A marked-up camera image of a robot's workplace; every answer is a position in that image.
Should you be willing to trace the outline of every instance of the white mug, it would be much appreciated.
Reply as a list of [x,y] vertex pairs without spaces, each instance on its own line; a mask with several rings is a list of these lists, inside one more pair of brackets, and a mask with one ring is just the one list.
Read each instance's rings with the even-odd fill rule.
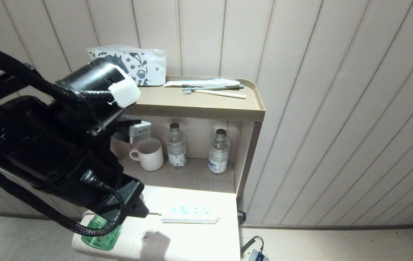
[[135,161],[140,161],[144,170],[154,171],[163,166],[163,150],[161,142],[157,139],[145,139],[137,144],[136,149],[129,152],[129,157]]

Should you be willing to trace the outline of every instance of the beige wall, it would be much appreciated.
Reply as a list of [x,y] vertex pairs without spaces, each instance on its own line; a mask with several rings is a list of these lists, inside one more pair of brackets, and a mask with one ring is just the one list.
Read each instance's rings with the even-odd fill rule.
[[0,49],[50,81],[116,43],[256,83],[249,224],[413,224],[412,1],[0,0]]

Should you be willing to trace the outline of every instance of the green plastic container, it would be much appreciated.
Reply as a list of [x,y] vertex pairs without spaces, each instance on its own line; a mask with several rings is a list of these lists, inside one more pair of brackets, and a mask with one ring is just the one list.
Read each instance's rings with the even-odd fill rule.
[[[103,228],[107,224],[107,220],[99,215],[95,215],[94,218],[90,221],[89,228]],[[121,225],[118,226],[111,233],[106,234],[105,236],[81,236],[81,240],[96,249],[110,251],[115,247],[116,241],[119,238],[121,233]]]

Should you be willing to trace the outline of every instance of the tiled floor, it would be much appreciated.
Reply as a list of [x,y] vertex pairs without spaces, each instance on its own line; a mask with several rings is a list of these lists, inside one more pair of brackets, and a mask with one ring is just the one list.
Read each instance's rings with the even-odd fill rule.
[[[243,242],[256,235],[272,261],[413,261],[413,229],[241,231]],[[72,236],[52,221],[0,217],[0,261],[109,261],[75,252]],[[259,246],[253,244],[242,260]]]

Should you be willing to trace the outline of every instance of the gray toothbrush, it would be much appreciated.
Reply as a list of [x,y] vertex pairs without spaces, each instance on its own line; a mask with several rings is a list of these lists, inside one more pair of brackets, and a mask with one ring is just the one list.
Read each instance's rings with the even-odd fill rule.
[[208,86],[208,87],[192,87],[190,85],[184,84],[182,86],[183,94],[191,94],[192,91],[195,90],[215,90],[215,91],[222,91],[222,90],[236,90],[236,89],[243,89],[243,84],[238,85],[231,85],[231,86]]

